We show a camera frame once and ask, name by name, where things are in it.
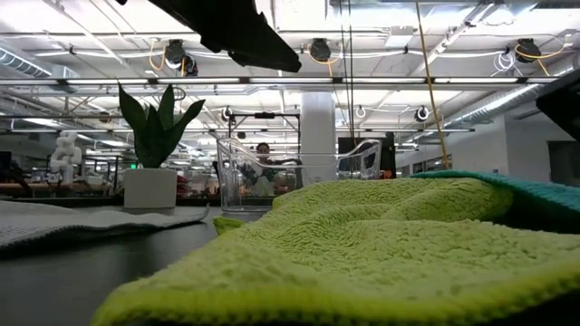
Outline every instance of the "white robot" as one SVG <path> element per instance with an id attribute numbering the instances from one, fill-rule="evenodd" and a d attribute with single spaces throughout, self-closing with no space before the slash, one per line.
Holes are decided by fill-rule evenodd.
<path id="1" fill-rule="evenodd" d="M 57 183 L 60 180 L 66 185 L 73 182 L 73 164 L 82 161 L 81 149 L 74 146 L 76 132 L 63 131 L 61 137 L 56 139 L 56 149 L 51 156 L 51 172 L 48 177 L 49 183 Z"/>

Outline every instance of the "lime green microfiber towel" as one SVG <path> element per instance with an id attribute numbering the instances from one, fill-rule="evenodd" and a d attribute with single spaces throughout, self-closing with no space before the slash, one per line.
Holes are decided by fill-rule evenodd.
<path id="1" fill-rule="evenodd" d="M 495 225 L 514 190 L 475 178 L 345 180 L 114 291 L 92 324 L 473 324 L 580 289 L 580 235 Z"/>

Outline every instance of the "plastic bin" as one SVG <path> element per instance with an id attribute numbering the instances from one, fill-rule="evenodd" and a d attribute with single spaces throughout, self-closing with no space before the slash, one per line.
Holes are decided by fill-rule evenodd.
<path id="1" fill-rule="evenodd" d="M 346 154 L 258 155 L 236 139 L 219 139 L 217 159 L 222 210 L 259 212 L 275 197 L 316 182 L 379 178 L 381 141 L 367 139 Z"/>

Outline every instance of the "dark table surface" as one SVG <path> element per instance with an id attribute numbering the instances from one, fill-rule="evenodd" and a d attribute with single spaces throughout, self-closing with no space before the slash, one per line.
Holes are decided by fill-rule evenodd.
<path id="1" fill-rule="evenodd" d="M 92 207 L 120 209 L 119 207 Z M 204 208 L 177 207 L 170 214 Z M 0 325 L 89 324 L 107 294 L 123 283 L 152 275 L 217 236 L 210 210 L 203 223 L 148 234 L 120 235 L 57 247 L 0 254 Z M 261 215 L 232 216 L 244 221 Z"/>

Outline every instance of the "pillar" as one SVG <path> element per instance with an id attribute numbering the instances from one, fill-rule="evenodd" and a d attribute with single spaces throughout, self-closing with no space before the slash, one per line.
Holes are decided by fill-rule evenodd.
<path id="1" fill-rule="evenodd" d="M 334 100 L 331 92 L 305 92 L 301 103 L 302 179 L 307 186 L 336 179 Z"/>

